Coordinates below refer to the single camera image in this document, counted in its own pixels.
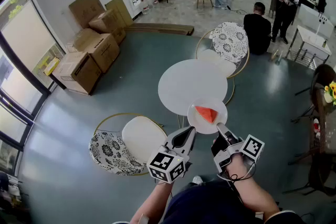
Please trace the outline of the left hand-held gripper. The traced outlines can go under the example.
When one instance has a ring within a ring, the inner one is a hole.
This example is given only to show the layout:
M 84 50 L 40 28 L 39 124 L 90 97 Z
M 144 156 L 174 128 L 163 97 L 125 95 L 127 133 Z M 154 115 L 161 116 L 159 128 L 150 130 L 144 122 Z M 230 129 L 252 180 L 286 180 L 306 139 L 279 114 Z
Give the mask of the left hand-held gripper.
M 166 183 L 173 183 L 178 177 L 183 177 L 195 137 L 196 128 L 192 126 L 171 133 L 146 164 L 151 177 Z

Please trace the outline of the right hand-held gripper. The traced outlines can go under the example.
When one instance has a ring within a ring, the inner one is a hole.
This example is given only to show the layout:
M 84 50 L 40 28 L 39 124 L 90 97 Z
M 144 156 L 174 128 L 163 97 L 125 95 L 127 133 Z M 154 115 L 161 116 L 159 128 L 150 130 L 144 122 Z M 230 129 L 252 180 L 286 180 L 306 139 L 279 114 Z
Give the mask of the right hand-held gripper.
M 252 177 L 265 143 L 250 134 L 245 140 L 237 138 L 221 122 L 217 123 L 216 127 L 220 135 L 212 145 L 211 151 L 214 155 L 218 176 L 226 181 L 241 181 Z M 236 174 L 230 175 L 227 171 L 227 166 L 236 154 L 242 157 L 243 164 L 247 168 L 247 173 L 242 177 L 238 177 Z

